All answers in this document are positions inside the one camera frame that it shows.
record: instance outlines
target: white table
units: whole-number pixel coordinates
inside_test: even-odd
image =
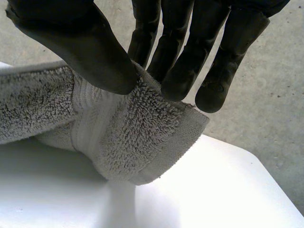
[[[151,184],[107,182],[82,154],[0,145],[0,228],[304,228],[251,153],[201,136]]]

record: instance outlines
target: gray concrete ground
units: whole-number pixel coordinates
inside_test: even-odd
[[[130,0],[95,0],[127,49],[134,28]],[[23,65],[59,59],[19,32],[0,0],[0,61]],[[304,2],[291,1],[252,45],[224,107],[208,114],[205,134],[252,152],[304,214]],[[220,37],[186,102],[193,103]]]

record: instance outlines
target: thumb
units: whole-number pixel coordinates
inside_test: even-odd
[[[135,87],[133,64],[95,4],[67,23],[23,19],[15,12],[8,5],[7,16],[19,30],[60,56],[92,85],[122,95]]]

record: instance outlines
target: black rubber glove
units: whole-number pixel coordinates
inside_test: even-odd
[[[180,101],[200,73],[217,34],[228,16],[224,37],[212,67],[196,95],[207,113],[224,104],[230,84],[247,49],[289,0],[132,0],[136,29],[129,56],[146,66],[163,12],[163,35],[148,72],[162,83],[166,99]],[[177,59],[193,10],[190,37]]]
[[[15,26],[96,87],[128,94],[137,73],[93,0],[9,0]]]

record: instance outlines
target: terry cloth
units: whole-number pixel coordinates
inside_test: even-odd
[[[136,88],[96,88],[65,62],[0,70],[0,144],[31,136],[84,153],[109,180],[136,185],[160,177],[195,143],[209,119],[163,99],[160,84],[135,64]]]

